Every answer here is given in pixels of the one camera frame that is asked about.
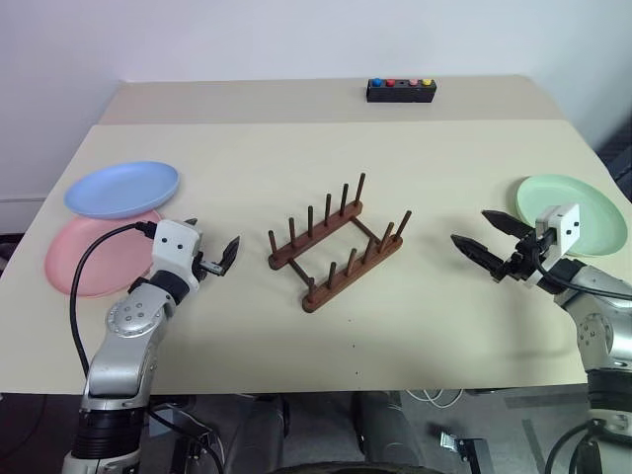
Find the beige tabletop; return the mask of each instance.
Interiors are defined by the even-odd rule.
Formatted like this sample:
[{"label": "beige tabletop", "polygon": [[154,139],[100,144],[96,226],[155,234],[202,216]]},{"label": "beige tabletop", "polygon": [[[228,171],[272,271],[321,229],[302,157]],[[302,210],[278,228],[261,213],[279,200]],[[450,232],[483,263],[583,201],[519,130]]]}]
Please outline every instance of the beige tabletop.
[{"label": "beige tabletop", "polygon": [[[602,190],[628,224],[632,206],[563,119],[334,121],[96,125],[44,203],[0,280],[0,391],[79,393],[83,376],[68,328],[68,297],[46,281],[47,245],[72,218],[65,190],[115,163],[158,160],[181,173],[164,217],[195,216],[202,249],[218,257],[241,235],[235,265],[209,277],[170,323],[156,393],[468,388],[585,380],[571,318],[543,291],[509,278],[495,284],[450,242],[451,233],[508,256],[515,239],[481,209],[513,208],[527,176],[568,174]],[[376,232],[413,216],[404,245],[326,306],[307,314],[304,285],[270,270],[268,230],[286,239],[306,208],[324,208],[366,172],[362,220]],[[299,258],[324,278],[365,239],[350,227]],[[584,259],[632,277],[630,242]],[[106,311],[123,292],[78,304],[91,356]]]}]

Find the floor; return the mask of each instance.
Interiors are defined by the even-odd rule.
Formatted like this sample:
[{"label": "floor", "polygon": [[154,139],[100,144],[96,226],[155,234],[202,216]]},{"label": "floor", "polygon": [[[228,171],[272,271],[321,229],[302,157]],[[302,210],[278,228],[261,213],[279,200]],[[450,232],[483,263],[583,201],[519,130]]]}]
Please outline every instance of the floor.
[{"label": "floor", "polygon": [[[445,410],[414,400],[405,392],[400,392],[400,397],[417,436],[424,465],[454,474],[469,473],[468,465],[455,453],[439,447],[438,427],[459,437],[486,439],[496,474],[541,474],[552,444],[568,428],[584,421],[588,408],[585,385],[464,394],[456,405]],[[445,394],[447,400],[449,397],[449,393]],[[284,465],[363,460],[350,416],[351,393],[295,393],[285,398],[291,410],[291,428],[283,450]],[[3,396],[0,452],[30,431],[42,401],[41,395]],[[243,395],[198,396],[191,413],[217,428],[228,449],[251,403],[252,399]],[[78,404],[78,397],[47,396],[35,434],[13,456],[0,460],[0,473],[60,472],[63,456],[72,442]],[[170,433],[150,436],[154,428],[152,425],[146,430],[141,468],[149,473],[168,473],[174,437]],[[569,445],[561,452],[554,473],[568,472],[571,449]]]}]

